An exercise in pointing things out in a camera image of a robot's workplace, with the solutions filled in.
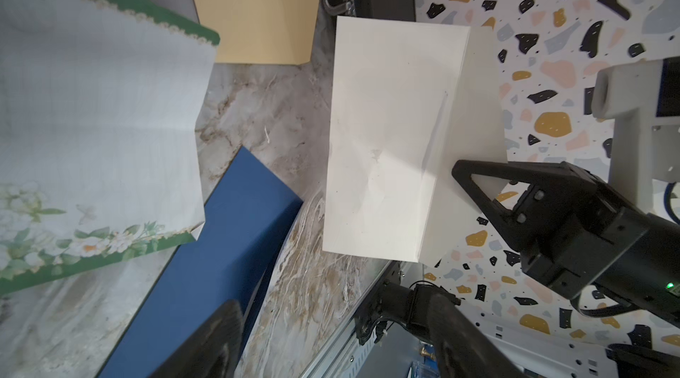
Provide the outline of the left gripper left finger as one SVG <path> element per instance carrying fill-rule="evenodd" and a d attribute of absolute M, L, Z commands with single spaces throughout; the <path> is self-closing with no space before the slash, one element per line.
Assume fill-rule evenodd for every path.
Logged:
<path fill-rule="evenodd" d="M 237 300 L 221 305 L 150 377 L 233 377 L 244 317 Z"/>

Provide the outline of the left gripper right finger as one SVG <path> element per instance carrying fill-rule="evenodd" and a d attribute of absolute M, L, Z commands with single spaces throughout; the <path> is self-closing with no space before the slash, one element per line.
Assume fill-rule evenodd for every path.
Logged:
<path fill-rule="evenodd" d="M 427 323 L 441 377 L 524 377 L 448 298 L 435 295 Z"/>

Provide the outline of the cream envelope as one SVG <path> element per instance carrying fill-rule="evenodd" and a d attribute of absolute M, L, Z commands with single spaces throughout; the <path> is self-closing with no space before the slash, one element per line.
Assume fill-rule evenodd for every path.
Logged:
<path fill-rule="evenodd" d="M 490 27 L 341 17 L 322 248 L 434 266 L 479 214 L 461 159 L 504 163 Z"/>

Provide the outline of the white letter paper green border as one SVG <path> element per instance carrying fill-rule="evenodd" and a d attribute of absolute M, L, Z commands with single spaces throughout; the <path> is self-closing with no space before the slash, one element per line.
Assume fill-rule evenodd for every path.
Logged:
<path fill-rule="evenodd" d="M 198 240 L 220 36 L 148 0 L 1 0 L 1 291 Z"/>

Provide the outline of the yellow envelope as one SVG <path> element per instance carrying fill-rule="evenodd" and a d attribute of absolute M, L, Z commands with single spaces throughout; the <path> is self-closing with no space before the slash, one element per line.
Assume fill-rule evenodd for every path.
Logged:
<path fill-rule="evenodd" d="M 199 22 L 216 31 L 219 64 L 310 61 L 320 0 L 194 0 Z"/>

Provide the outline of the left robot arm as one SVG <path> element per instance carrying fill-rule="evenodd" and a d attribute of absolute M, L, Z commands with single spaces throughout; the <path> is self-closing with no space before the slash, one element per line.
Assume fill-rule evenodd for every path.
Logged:
<path fill-rule="evenodd" d="M 386 273 L 354 315 L 360 344 L 392 322 L 435 350 L 442 377 L 521 377 L 507 356 L 460 311 L 460 300 L 432 284 L 404 287 Z M 231 377 L 242 354 L 244 317 L 235 299 L 221 305 L 154 372 L 154 377 Z"/>

